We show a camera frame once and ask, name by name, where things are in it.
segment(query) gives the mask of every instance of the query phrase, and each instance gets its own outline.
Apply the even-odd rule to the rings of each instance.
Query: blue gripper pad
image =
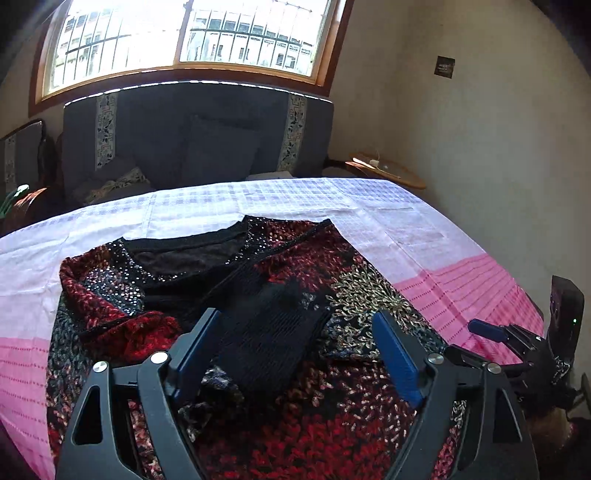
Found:
[[[395,320],[389,314],[388,316],[391,321],[388,321],[382,312],[374,314],[372,322],[374,340],[378,346],[379,355],[384,361],[392,383],[396,388],[396,392],[412,408],[417,409],[424,401],[424,396],[418,387],[419,370],[410,353],[407,352],[398,338],[398,335],[404,335],[404,333],[402,333],[398,325],[392,325]],[[415,338],[411,338],[411,340],[417,342],[419,348],[422,349]]]
[[[207,309],[193,330],[178,337],[168,351],[171,360],[165,379],[165,391],[176,406],[195,398],[199,393],[201,379],[222,336],[219,318],[219,311]]]
[[[468,331],[479,337],[488,338],[496,343],[503,343],[509,339],[503,327],[497,327],[482,320],[473,319],[468,322]]]

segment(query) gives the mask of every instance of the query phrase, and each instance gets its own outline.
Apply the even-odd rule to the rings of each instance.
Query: patterned cushion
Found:
[[[149,183],[132,183],[125,187],[115,188],[105,194],[104,197],[93,200],[90,205],[98,205],[99,203],[111,202],[113,200],[126,199],[129,197],[135,197],[137,195],[143,195],[145,193],[156,192],[156,189]]]
[[[124,189],[130,185],[137,183],[150,185],[148,179],[146,179],[142,171],[138,167],[135,167],[126,174],[120,176],[120,178],[118,178],[117,180],[109,180],[101,188],[91,190],[90,193],[86,196],[83,204],[94,205],[96,203],[102,203],[98,200],[105,197],[109,192],[113,190]]]
[[[72,191],[72,198],[80,205],[87,205],[86,198],[92,190],[101,189],[109,180],[115,182],[135,167],[133,160],[116,156],[77,185]]]

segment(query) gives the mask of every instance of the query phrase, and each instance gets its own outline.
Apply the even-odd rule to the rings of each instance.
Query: pillow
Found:
[[[135,167],[124,175],[121,175],[117,180],[108,180],[100,188],[91,190],[82,203],[84,205],[95,205],[97,203],[102,203],[99,200],[103,199],[109,192],[113,190],[124,189],[129,185],[138,183],[150,185],[148,179],[146,179],[142,171],[138,167]]]
[[[99,190],[109,181],[115,181],[135,168],[135,162],[115,156],[107,165],[94,171],[90,177],[72,190],[72,197],[80,205],[88,205],[86,198],[92,190]]]
[[[99,203],[110,202],[111,200],[126,199],[135,197],[136,195],[143,195],[144,193],[156,192],[156,189],[149,183],[132,183],[125,187],[110,190],[104,197],[96,198],[89,205],[98,205]]]
[[[260,141],[255,130],[193,117],[180,186],[244,180],[251,171]]]

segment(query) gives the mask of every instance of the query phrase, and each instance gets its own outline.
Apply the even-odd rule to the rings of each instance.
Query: black mesh fabric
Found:
[[[244,395],[285,391],[330,310],[309,309],[296,283],[269,283],[255,270],[242,276],[233,292],[215,363]]]

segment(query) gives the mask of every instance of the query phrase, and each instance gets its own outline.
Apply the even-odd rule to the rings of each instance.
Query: decorative fabric panel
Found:
[[[296,166],[300,155],[301,139],[304,137],[304,128],[306,127],[307,107],[308,99],[305,96],[290,93],[287,122],[285,123],[285,134],[277,171],[287,170],[292,173]]]
[[[96,98],[96,170],[107,165],[115,156],[117,96],[118,92],[113,92]]]
[[[8,137],[4,142],[4,183],[6,192],[17,188],[17,176],[15,173],[14,160],[17,154],[17,136]]]

